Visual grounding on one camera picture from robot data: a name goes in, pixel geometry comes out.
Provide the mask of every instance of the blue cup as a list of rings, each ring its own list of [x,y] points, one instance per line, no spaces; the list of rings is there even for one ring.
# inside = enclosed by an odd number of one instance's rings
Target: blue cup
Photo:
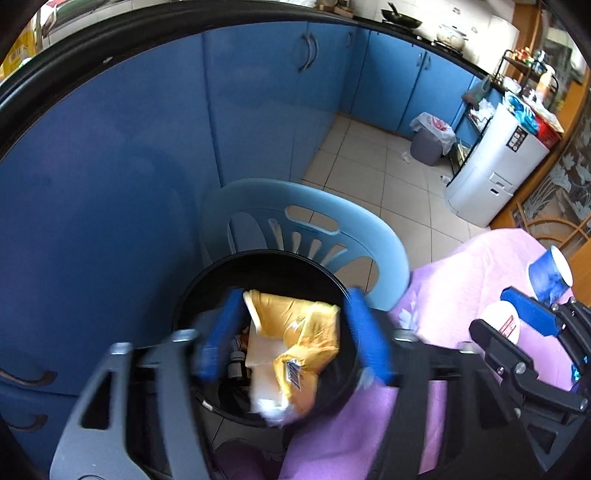
[[[554,245],[527,268],[527,276],[540,303],[550,306],[573,286],[573,273],[562,252]]]

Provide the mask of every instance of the paper cup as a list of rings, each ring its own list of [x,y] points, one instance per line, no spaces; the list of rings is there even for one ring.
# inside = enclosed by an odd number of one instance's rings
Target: paper cup
[[[527,280],[535,299],[549,306],[573,286],[573,273],[562,252],[553,245],[528,265]]]
[[[517,345],[521,320],[512,303],[505,300],[491,303],[482,311],[480,318],[499,331],[503,337],[509,339],[511,343]]]

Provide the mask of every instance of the pink tablecloth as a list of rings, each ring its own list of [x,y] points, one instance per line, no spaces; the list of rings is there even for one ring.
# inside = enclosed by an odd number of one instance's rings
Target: pink tablecloth
[[[544,253],[522,230],[496,230],[458,247],[453,255],[415,270],[404,297],[392,310],[403,310],[427,342],[454,348],[470,340],[468,327],[484,307],[514,286],[532,295],[525,269]],[[572,295],[569,291],[564,297]],[[555,338],[544,338],[521,323],[518,346],[535,361],[540,379],[570,389],[571,362]],[[363,480],[383,437],[396,390],[377,384],[356,392],[338,414],[300,430],[290,443],[281,479]],[[443,431],[445,388],[432,382],[426,445],[421,471],[435,467]]]

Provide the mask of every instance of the frying pan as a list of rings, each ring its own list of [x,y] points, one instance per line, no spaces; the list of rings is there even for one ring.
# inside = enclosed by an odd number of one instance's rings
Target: frying pan
[[[382,10],[382,16],[389,22],[392,22],[395,25],[400,25],[401,27],[410,28],[411,30],[414,30],[423,24],[423,22],[416,18],[399,14],[392,2],[388,2],[388,5],[392,8],[392,11],[384,9]]]

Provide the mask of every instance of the blue cabinet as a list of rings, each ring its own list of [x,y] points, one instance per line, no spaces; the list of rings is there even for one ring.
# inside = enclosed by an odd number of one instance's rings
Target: blue cabinet
[[[77,395],[112,343],[168,335],[218,188],[200,36],[114,65],[46,112],[0,163],[3,380],[34,388],[55,372],[40,390]]]
[[[371,32],[352,115],[384,130],[396,131],[425,53],[425,49],[404,40]]]
[[[244,178],[290,179],[305,33],[305,22],[277,22],[204,34],[222,185]]]
[[[345,84],[356,28],[309,23],[312,64],[298,78],[297,127],[290,180],[300,181],[332,126]]]
[[[0,384],[0,416],[45,477],[76,400]]]
[[[451,125],[462,107],[462,95],[470,88],[474,75],[438,55],[427,52],[413,95],[398,133],[412,136],[409,123],[423,112]]]
[[[481,81],[481,79],[475,76],[472,80],[472,83],[470,84],[470,88],[476,86]],[[502,94],[495,89],[492,89],[486,98],[494,107],[499,105],[499,103],[503,100]],[[453,125],[453,127],[456,137],[461,140],[464,145],[473,147],[478,141],[479,133],[476,130],[476,127],[466,117],[466,109],[469,110],[470,108],[471,107],[466,103],[462,103],[462,108],[456,117],[457,125]]]
[[[363,62],[369,44],[369,35],[371,31],[366,28],[358,28],[355,32],[355,43],[353,44],[349,67],[345,76],[345,85],[343,86],[343,95],[340,100],[340,111],[351,113],[355,93],[359,85],[359,78],[363,69]]]

